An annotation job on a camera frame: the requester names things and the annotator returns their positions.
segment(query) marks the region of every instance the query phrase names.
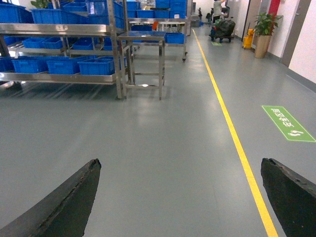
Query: gray floor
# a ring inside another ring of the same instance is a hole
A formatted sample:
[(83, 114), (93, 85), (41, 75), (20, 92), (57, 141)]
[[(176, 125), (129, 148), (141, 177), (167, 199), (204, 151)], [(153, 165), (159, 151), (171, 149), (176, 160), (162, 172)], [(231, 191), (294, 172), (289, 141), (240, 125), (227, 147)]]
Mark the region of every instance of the gray floor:
[[(285, 106), (316, 136), (316, 95), (269, 59), (234, 40), (213, 46), (196, 33), (280, 237), (260, 176), (275, 158), (316, 183), (315, 143), (288, 142), (262, 105)], [(166, 51), (158, 91), (29, 84), (0, 92), (0, 228), (32, 207), (90, 159), (102, 163), (87, 237), (265, 237), (194, 35), (188, 59)], [(155, 48), (137, 67), (157, 70)]]

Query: yellow floor line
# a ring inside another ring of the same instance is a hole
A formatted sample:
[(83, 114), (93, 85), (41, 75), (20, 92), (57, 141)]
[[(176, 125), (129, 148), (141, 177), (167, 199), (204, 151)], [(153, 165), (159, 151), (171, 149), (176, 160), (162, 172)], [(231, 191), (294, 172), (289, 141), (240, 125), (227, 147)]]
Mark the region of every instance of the yellow floor line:
[(211, 78), (213, 87), (214, 87), (216, 95), (217, 95), (218, 101), (219, 101), (219, 103), (221, 105), (221, 108), (222, 108), (223, 114), (225, 116), (225, 119), (226, 119), (226, 122), (227, 122), (227, 125), (228, 125), (228, 128), (229, 128), (229, 131), (231, 132), (231, 135), (232, 135), (234, 144), (236, 146), (236, 149), (237, 149), (237, 152), (238, 152), (238, 155), (239, 155), (239, 158), (240, 158), (243, 170), (244, 170), (244, 172), (246, 174), (246, 177), (247, 177), (247, 180), (248, 180), (248, 183), (249, 183), (249, 186), (250, 186), (253, 198), (255, 199), (257, 208), (259, 210), (259, 214), (260, 214), (260, 217), (262, 219), (263, 225), (264, 225), (264, 227), (265, 227), (265, 229), (267, 231), (268, 237), (278, 237), (276, 228), (275, 228), (275, 226), (274, 226), (274, 224), (272, 222), (272, 219), (271, 219), (270, 214), (269, 214), (269, 212), (267, 210), (266, 204), (263, 201), (263, 198), (262, 198), (262, 195), (260, 193), (258, 184), (257, 184), (257, 182), (255, 180), (255, 177), (254, 177), (253, 173), (252, 173), (250, 164), (249, 164), (248, 159), (246, 157), (246, 154), (245, 154), (245, 152), (244, 152), (244, 150), (242, 148), (241, 142), (240, 142), (240, 140), (238, 138), (238, 135), (236, 133), (236, 130), (235, 130), (235, 127), (234, 127), (233, 122), (231, 120), (231, 117), (230, 117), (230, 115), (229, 115), (229, 113), (227, 111), (227, 108), (226, 108), (226, 105), (225, 105), (224, 100), (222, 98), (222, 95), (221, 95), (221, 93), (220, 93), (220, 91), (219, 91), (219, 89), (217, 87), (217, 84), (216, 84), (215, 78), (213, 76), (213, 73), (212, 73), (212, 71), (211, 71), (211, 69), (210, 69), (210, 67), (208, 65), (208, 62), (207, 62), (205, 54), (204, 54), (204, 52), (202, 50), (201, 44), (199, 43), (198, 37), (197, 37), (197, 35), (196, 35), (194, 30), (193, 30), (193, 33), (194, 33), (194, 35), (195, 35), (195, 37), (197, 39), (198, 47), (199, 47), (199, 49), (201, 51), (201, 54), (202, 54), (202, 57), (204, 59), (204, 62), (205, 62), (205, 65), (206, 65), (209, 77)]

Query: black bag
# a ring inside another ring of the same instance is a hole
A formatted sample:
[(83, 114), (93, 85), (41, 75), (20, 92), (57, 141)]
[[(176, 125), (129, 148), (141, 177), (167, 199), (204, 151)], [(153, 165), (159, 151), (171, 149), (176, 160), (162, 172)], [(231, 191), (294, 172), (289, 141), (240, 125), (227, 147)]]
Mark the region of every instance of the black bag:
[(215, 31), (215, 38), (231, 36), (234, 31), (236, 23), (232, 20), (222, 20), (218, 23)]

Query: green floor sign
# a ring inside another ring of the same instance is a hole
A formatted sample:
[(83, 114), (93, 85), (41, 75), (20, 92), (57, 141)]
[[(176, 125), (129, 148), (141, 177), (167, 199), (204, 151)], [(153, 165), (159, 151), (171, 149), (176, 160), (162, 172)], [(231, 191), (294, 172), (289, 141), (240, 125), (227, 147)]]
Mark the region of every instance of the green floor sign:
[(212, 42), (212, 45), (214, 45), (214, 46), (222, 46), (221, 43), (216, 43), (216, 42)]
[(287, 140), (298, 142), (316, 142), (315, 138), (312, 137), (283, 106), (263, 105), (262, 108), (267, 112), (269, 117)]

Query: red pillar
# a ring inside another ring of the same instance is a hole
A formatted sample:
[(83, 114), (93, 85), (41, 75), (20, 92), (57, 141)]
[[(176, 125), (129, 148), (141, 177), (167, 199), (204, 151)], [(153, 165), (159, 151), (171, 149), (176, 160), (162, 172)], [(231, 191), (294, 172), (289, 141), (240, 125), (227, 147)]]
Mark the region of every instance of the red pillar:
[(269, 8), (269, 14), (277, 14), (278, 6), (280, 5), (281, 0), (271, 0), (270, 8)]

